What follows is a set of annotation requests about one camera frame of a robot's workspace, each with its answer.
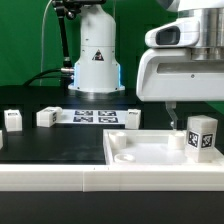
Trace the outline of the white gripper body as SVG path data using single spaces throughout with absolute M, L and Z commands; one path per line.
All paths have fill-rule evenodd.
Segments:
M 224 100 L 224 46 L 202 46 L 201 36 L 194 17 L 146 33 L 136 84 L 140 100 Z

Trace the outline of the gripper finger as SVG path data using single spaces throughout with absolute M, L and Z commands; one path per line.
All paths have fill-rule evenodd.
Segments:
M 176 103 L 174 101 L 167 101 L 165 103 L 166 111 L 168 112 L 170 118 L 171 118 L 171 127 L 176 130 L 177 129 L 177 123 L 178 123 L 178 117 L 175 113 L 176 109 Z

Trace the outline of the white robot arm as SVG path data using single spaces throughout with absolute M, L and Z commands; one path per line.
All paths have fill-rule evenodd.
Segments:
M 224 101 L 224 0 L 157 0 L 176 21 L 148 31 L 138 67 L 142 101 Z M 99 5 L 85 6 L 81 52 L 69 88 L 89 99 L 117 93 L 115 22 Z

